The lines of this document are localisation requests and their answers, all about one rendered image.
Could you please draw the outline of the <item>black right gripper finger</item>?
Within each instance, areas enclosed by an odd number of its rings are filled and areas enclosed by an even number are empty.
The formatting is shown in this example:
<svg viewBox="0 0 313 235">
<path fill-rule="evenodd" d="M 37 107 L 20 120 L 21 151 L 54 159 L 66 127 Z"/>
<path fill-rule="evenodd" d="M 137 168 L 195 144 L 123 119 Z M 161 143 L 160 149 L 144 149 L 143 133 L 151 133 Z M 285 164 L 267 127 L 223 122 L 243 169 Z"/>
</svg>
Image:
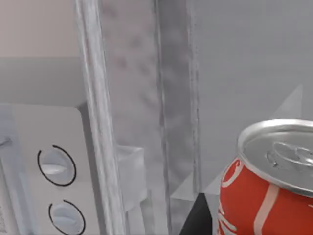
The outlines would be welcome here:
<svg viewBox="0 0 313 235">
<path fill-rule="evenodd" d="M 179 235 L 212 235 L 212 216 L 204 193 L 199 193 Z"/>
</svg>

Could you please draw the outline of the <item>red and white can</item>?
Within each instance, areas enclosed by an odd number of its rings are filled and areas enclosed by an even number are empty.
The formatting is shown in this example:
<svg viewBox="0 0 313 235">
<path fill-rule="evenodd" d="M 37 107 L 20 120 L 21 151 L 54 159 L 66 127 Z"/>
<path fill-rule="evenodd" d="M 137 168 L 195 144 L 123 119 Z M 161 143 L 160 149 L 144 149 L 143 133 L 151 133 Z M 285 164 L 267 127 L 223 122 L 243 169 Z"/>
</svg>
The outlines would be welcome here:
<svg viewBox="0 0 313 235">
<path fill-rule="evenodd" d="M 238 136 L 215 235 L 313 235 L 313 121 L 272 119 Z"/>
</svg>

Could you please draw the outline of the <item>microwave knob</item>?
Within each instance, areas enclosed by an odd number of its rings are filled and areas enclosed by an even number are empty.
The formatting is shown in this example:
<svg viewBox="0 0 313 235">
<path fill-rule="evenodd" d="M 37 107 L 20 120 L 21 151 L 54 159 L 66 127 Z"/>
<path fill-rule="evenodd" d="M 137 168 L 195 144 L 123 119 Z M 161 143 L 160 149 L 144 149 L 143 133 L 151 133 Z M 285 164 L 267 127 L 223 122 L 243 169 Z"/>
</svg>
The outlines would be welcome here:
<svg viewBox="0 0 313 235">
<path fill-rule="evenodd" d="M 68 200 L 50 203 L 48 217 L 53 227 L 62 235 L 82 235 L 86 230 L 87 224 L 83 213 Z"/>
<path fill-rule="evenodd" d="M 41 174 L 53 185 L 67 187 L 77 176 L 77 167 L 71 155 L 62 147 L 52 145 L 37 153 L 37 165 Z"/>
</svg>

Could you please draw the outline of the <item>pale microwave oven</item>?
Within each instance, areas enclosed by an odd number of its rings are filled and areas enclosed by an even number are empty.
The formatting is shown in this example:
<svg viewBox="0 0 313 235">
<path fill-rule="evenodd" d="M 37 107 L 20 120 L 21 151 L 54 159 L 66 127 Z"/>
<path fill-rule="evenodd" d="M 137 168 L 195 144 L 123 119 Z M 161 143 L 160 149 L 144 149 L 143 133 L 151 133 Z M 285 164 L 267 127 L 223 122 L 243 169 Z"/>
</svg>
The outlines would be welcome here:
<svg viewBox="0 0 313 235">
<path fill-rule="evenodd" d="M 73 107 L 0 104 L 0 235 L 62 235 L 48 217 L 50 203 L 64 199 L 86 219 L 82 235 L 105 235 L 94 168 L 81 113 Z M 39 171 L 37 153 L 57 145 L 75 161 L 67 187 Z"/>
</svg>

